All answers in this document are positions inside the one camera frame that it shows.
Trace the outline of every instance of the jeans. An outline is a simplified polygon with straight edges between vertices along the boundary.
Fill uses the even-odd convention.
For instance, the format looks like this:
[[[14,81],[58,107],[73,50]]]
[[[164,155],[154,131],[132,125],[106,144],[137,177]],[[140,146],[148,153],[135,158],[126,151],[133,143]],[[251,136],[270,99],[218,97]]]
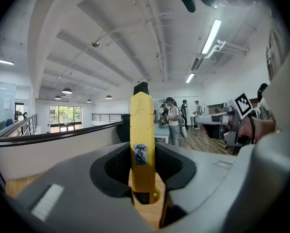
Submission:
[[[184,120],[185,120],[185,128],[188,129],[188,126],[187,126],[187,117],[183,116]]]
[[[172,145],[178,146],[179,125],[176,126],[169,125],[169,131],[171,135]]]

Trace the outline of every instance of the white sleeve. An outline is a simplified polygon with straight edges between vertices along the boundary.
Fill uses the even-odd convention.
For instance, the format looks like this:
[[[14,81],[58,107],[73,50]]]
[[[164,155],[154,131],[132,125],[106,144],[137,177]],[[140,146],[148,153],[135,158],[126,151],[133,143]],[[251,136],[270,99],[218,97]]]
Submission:
[[[179,116],[179,111],[176,106],[174,106],[174,113],[175,113],[175,116]]]

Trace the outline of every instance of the fluorescent light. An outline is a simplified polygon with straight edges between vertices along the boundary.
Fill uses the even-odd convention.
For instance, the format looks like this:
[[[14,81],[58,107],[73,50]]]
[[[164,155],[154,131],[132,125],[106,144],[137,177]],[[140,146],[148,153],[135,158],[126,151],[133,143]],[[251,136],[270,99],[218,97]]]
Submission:
[[[217,32],[218,32],[219,27],[221,26],[221,24],[222,24],[222,21],[220,21],[220,20],[215,20],[214,21],[213,27],[211,29],[211,32],[210,32],[209,36],[208,36],[208,40],[207,40],[206,44],[204,45],[202,53],[204,53],[204,54],[208,53],[209,48],[212,46],[212,43],[213,43],[213,41],[214,41],[214,39],[215,39],[215,37],[217,35]]]
[[[192,80],[192,78],[194,77],[194,73],[191,73],[186,81],[186,83],[189,83],[190,80]]]
[[[6,60],[0,60],[0,63],[8,64],[8,65],[14,65],[14,62],[6,61]]]

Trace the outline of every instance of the cable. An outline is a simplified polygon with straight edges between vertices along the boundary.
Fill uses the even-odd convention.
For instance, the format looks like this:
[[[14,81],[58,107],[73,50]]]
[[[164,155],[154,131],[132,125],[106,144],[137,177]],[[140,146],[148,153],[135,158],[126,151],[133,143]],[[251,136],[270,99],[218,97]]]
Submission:
[[[252,124],[252,141],[251,141],[251,144],[253,144],[254,141],[255,141],[255,122],[254,122],[254,120],[253,120],[253,118],[252,118],[252,116],[250,114],[248,115],[248,118],[250,119],[251,124]]]

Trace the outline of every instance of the black metal railing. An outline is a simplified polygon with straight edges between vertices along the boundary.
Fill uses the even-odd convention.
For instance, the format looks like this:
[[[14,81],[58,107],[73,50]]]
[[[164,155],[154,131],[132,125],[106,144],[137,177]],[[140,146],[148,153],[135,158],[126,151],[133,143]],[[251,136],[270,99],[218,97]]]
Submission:
[[[92,121],[121,122],[123,115],[129,115],[129,114],[93,114],[92,113]]]
[[[17,137],[35,135],[37,115],[26,118],[0,131],[0,137]]]

